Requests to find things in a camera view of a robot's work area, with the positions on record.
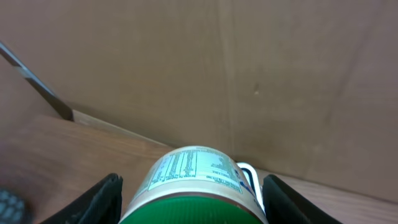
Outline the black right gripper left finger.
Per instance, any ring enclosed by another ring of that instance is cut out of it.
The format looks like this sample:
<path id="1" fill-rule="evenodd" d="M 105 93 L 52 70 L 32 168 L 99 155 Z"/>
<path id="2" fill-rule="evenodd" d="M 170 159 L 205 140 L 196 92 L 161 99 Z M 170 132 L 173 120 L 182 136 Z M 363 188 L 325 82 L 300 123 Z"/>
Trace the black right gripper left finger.
<path id="1" fill-rule="evenodd" d="M 118 224 L 122 210 L 123 178 L 115 173 L 97 184 L 56 214 L 45 224 Z"/>

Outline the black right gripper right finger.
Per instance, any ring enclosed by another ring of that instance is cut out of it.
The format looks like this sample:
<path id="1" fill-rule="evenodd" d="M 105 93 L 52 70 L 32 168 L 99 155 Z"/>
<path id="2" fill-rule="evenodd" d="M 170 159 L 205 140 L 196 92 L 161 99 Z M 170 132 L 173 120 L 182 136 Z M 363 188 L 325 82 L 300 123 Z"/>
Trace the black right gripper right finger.
<path id="1" fill-rule="evenodd" d="M 269 224 L 341 224 L 276 175 L 264 178 L 262 196 Z"/>

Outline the green lid jar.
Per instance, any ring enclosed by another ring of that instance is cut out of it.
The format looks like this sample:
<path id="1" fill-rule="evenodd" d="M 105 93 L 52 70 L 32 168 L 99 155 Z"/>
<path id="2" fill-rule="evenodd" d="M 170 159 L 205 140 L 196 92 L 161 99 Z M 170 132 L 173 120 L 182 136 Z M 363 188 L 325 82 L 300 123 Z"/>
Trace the green lid jar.
<path id="1" fill-rule="evenodd" d="M 267 223 L 243 171 L 225 153 L 186 146 L 148 171 L 121 223 Z"/>

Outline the white barcode scanner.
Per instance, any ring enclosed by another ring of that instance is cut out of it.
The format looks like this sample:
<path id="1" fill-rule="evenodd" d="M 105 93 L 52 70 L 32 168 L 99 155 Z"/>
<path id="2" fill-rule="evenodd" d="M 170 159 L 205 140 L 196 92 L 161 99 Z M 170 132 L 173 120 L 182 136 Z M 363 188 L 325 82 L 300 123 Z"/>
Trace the white barcode scanner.
<path id="1" fill-rule="evenodd" d="M 249 182 L 251 188 L 254 191 L 254 194 L 256 196 L 259 205 L 262 208 L 262 211 L 265 212 L 263 197 L 262 197 L 262 187 L 259 183 L 259 178 L 256 170 L 253 168 L 253 166 L 245 162 L 238 162 L 237 165 L 243 171 L 246 180 Z"/>

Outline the grey plastic basket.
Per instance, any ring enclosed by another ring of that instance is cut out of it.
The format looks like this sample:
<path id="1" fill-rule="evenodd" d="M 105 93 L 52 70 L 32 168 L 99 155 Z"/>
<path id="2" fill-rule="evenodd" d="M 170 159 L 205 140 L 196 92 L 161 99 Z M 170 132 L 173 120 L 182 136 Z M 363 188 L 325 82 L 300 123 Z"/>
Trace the grey plastic basket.
<path id="1" fill-rule="evenodd" d="M 31 223 L 31 212 L 26 201 L 13 192 L 1 188 L 1 224 Z"/>

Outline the green white strip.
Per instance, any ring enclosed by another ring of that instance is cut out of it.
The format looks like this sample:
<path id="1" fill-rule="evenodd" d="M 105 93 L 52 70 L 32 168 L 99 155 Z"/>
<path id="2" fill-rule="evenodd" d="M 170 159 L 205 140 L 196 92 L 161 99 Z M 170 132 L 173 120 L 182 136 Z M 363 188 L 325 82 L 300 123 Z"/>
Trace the green white strip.
<path id="1" fill-rule="evenodd" d="M 1 55 L 15 68 L 40 96 L 64 119 L 74 121 L 72 109 L 47 87 L 1 42 Z"/>

